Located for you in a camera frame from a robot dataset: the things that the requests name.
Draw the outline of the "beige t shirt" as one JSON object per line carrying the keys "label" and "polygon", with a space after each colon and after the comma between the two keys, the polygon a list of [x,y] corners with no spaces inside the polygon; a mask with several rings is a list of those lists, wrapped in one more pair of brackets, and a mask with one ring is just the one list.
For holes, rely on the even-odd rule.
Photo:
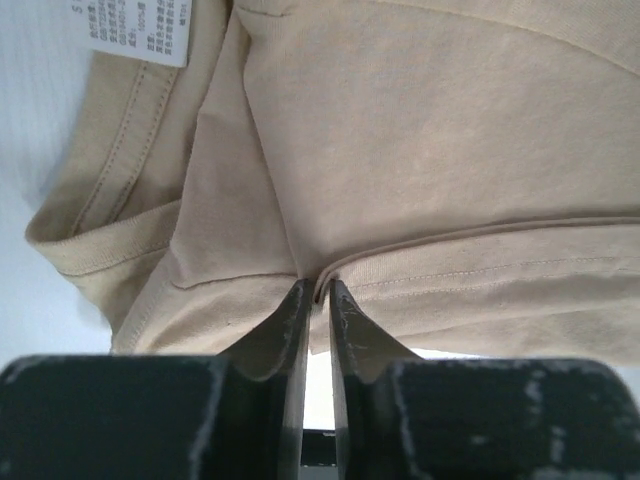
{"label": "beige t shirt", "polygon": [[639,361],[635,1],[193,1],[94,56],[29,244],[115,353],[217,353],[310,279],[401,342]]}

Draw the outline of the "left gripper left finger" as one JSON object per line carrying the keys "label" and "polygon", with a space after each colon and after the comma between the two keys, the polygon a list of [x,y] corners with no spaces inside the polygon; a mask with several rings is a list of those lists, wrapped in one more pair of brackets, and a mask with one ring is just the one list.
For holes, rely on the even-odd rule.
{"label": "left gripper left finger", "polygon": [[1,375],[5,479],[294,479],[310,284],[217,355],[38,355]]}

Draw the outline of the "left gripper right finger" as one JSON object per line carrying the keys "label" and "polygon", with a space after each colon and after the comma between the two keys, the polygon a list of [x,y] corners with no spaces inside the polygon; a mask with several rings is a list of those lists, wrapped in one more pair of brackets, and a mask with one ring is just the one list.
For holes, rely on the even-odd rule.
{"label": "left gripper right finger", "polygon": [[635,479],[639,411],[585,359],[424,360],[330,287],[343,479]]}

